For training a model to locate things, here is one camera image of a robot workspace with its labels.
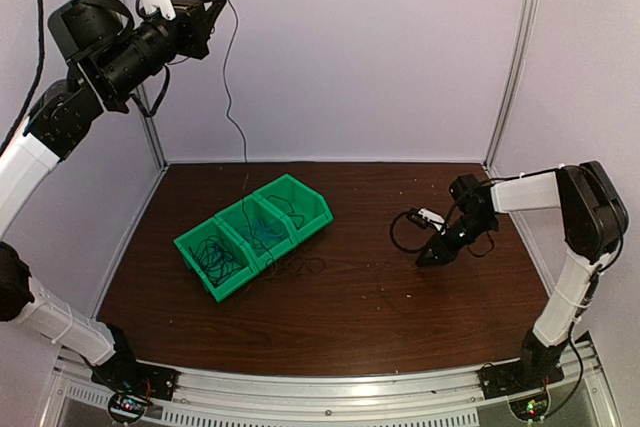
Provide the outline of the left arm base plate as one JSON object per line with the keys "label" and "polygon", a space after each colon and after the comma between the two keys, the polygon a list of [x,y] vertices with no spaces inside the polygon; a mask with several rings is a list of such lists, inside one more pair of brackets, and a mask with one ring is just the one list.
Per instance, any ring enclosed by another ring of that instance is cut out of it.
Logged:
{"label": "left arm base plate", "polygon": [[148,363],[110,360],[103,365],[85,364],[91,370],[91,381],[116,393],[143,400],[173,399],[178,372]]}

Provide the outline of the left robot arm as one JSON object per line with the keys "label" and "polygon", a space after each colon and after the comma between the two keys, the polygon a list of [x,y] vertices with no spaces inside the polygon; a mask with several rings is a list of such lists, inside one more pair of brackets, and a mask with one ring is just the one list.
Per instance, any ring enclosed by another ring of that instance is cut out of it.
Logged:
{"label": "left robot arm", "polygon": [[[120,0],[71,0],[51,13],[48,28],[66,65],[31,105],[1,153],[1,229],[6,231],[39,184],[65,161],[104,112],[126,114],[145,80],[176,56],[201,60],[227,0],[169,0],[175,17],[154,14],[140,25]],[[77,352],[123,391],[144,371],[124,332],[80,315],[50,294],[17,251],[1,245],[1,319],[25,323]]]}

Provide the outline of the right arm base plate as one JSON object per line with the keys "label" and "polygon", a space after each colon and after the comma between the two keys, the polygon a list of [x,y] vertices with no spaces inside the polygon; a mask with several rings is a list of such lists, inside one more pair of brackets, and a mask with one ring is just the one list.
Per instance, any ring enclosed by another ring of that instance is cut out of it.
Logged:
{"label": "right arm base plate", "polygon": [[528,375],[520,361],[487,363],[477,371],[477,375],[486,400],[541,389],[546,382],[556,383],[564,379],[564,372],[559,366],[552,366],[546,373]]}

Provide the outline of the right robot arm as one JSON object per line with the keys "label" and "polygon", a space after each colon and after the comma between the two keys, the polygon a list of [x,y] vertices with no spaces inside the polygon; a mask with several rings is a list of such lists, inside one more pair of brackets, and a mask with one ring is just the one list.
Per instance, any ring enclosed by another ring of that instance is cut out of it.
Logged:
{"label": "right robot arm", "polygon": [[435,230],[416,251],[420,268],[452,263],[478,237],[497,231],[501,214],[548,209],[561,213],[564,264],[512,370],[519,387],[533,388],[556,365],[577,319],[592,302],[600,276],[620,256],[629,224],[626,207],[597,161],[487,180],[465,174],[449,191],[460,213],[456,221],[425,208],[405,215],[415,225]]}

